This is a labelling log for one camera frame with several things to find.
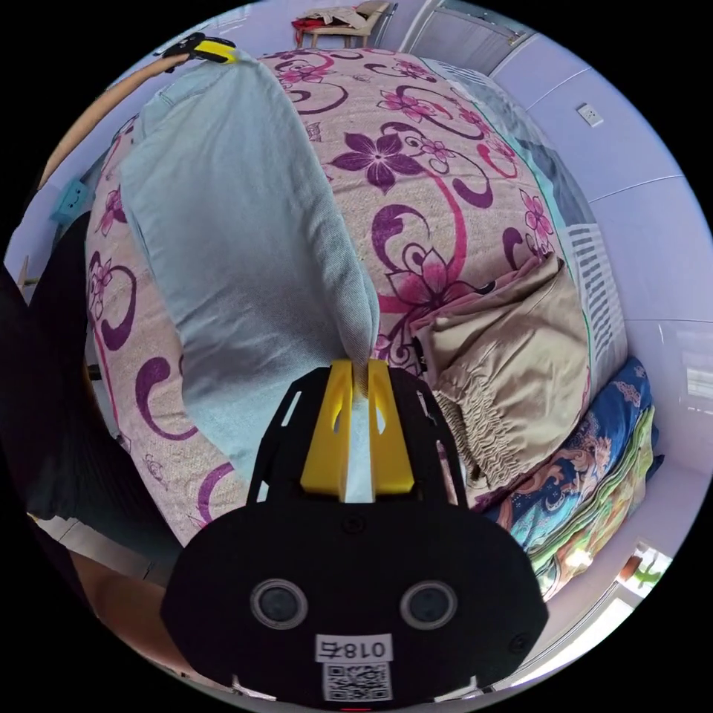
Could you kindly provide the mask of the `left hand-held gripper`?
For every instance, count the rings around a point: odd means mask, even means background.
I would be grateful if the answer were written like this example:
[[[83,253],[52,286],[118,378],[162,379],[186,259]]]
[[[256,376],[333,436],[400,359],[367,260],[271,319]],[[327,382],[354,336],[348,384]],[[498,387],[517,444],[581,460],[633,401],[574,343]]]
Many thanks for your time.
[[[194,56],[199,46],[199,58],[216,64],[225,65],[238,61],[237,48],[228,40],[206,37],[202,32],[195,32],[173,43],[163,52],[160,58],[172,56]]]

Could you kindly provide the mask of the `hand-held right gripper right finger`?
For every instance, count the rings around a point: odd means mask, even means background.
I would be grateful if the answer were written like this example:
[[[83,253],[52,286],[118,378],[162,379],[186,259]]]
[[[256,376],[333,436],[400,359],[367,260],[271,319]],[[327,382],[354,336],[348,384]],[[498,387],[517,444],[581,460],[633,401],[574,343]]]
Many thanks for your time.
[[[368,425],[371,490],[374,495],[408,495],[414,476],[386,362],[368,363]]]

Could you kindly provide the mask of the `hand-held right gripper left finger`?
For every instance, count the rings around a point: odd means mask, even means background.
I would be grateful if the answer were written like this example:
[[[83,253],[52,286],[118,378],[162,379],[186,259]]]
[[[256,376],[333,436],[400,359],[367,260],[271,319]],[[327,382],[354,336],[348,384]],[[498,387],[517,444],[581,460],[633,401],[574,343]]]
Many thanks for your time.
[[[309,495],[347,492],[354,377],[348,360],[332,363],[300,478]]]

